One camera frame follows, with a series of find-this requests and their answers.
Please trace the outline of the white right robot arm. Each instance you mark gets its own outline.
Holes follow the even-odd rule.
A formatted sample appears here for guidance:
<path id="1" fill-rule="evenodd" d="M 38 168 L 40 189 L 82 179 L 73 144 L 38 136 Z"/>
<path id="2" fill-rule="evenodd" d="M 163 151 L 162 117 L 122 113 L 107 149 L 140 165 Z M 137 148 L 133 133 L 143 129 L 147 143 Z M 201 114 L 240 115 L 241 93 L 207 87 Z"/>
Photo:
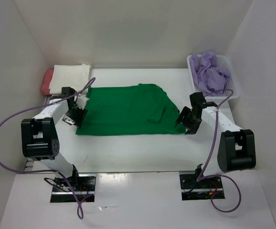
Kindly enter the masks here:
<path id="1" fill-rule="evenodd" d="M 220 110 L 220 104 L 206 101 L 202 92 L 190 95 L 191 107 L 184 107 L 175 125 L 183 125 L 185 134 L 194 135 L 202 123 L 214 130 L 206 162 L 199 164 L 195 184 L 206 187 L 212 177 L 232 171 L 253 169 L 256 166 L 255 135 L 231 121 Z"/>

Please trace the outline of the green t shirt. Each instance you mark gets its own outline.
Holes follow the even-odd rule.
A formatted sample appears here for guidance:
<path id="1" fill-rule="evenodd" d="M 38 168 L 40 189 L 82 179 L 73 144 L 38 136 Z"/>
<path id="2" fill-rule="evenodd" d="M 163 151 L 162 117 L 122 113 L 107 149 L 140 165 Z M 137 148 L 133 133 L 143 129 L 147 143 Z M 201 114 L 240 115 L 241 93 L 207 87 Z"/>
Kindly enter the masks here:
<path id="1" fill-rule="evenodd" d="M 76 135 L 178 135 L 180 114 L 167 93 L 156 84 L 94 87 L 88 90 L 88 110 Z"/>

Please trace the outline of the red t shirt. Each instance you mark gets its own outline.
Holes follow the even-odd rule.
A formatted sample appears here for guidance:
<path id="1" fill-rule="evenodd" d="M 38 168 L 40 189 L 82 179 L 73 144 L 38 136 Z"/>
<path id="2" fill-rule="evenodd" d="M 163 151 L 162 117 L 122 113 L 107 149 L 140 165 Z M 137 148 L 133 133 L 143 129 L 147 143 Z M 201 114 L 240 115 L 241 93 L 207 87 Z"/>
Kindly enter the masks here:
<path id="1" fill-rule="evenodd" d="M 54 72 L 53 69 L 48 69 L 45 72 L 43 83 L 42 83 L 42 86 L 41 86 L 42 95 L 45 95 L 45 96 L 51 95 L 51 93 L 50 93 L 50 83 L 51 83 L 51 80 L 53 78 L 53 72 Z"/>

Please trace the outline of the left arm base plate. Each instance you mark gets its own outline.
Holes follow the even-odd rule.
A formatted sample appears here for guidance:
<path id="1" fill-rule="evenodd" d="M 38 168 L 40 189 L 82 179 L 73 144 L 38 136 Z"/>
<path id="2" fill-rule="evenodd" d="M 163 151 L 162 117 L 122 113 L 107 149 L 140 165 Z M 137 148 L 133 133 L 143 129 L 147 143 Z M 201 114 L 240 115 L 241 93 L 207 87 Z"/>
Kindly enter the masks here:
<path id="1" fill-rule="evenodd" d="M 70 203 L 76 202 L 71 189 L 62 178 L 48 178 L 44 181 L 52 186 L 51 203 Z M 96 174 L 79 174 L 77 184 L 69 180 L 72 189 L 80 202 L 94 202 L 96 188 Z"/>

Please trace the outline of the cream white t shirt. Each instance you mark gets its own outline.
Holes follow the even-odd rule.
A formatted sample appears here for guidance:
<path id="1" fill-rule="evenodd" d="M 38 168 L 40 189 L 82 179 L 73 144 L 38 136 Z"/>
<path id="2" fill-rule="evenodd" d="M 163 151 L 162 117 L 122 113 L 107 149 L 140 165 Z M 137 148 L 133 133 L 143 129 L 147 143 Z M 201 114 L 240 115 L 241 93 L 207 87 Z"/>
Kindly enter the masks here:
<path id="1" fill-rule="evenodd" d="M 80 91 L 89 82 L 91 65 L 55 65 L 50 81 L 50 94 L 61 94 L 62 87 Z"/>

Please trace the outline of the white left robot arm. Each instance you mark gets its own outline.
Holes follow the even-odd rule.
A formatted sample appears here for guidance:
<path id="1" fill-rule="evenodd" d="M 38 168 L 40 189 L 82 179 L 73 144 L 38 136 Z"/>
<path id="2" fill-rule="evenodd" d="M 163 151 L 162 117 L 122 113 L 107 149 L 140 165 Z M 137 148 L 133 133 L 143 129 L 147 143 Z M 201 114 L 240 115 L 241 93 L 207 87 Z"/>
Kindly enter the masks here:
<path id="1" fill-rule="evenodd" d="M 61 94 L 53 96 L 48 106 L 38 115 L 21 122 L 23 155 L 53 170 L 56 175 L 55 182 L 71 191 L 79 188 L 80 178 L 76 167 L 60 152 L 55 126 L 62 119 L 69 125 L 81 127 L 87 114 L 87 99 L 80 98 L 75 93 L 75 89 L 63 87 Z"/>

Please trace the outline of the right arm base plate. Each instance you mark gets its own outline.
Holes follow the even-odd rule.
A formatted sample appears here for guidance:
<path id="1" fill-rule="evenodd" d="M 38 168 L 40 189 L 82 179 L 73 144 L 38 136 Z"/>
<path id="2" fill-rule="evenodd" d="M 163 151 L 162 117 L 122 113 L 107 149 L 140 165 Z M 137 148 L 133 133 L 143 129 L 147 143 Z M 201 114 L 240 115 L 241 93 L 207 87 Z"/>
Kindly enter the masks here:
<path id="1" fill-rule="evenodd" d="M 193 172 L 179 173 L 182 201 L 225 199 L 223 184 L 220 178 L 208 178 L 196 182 Z"/>

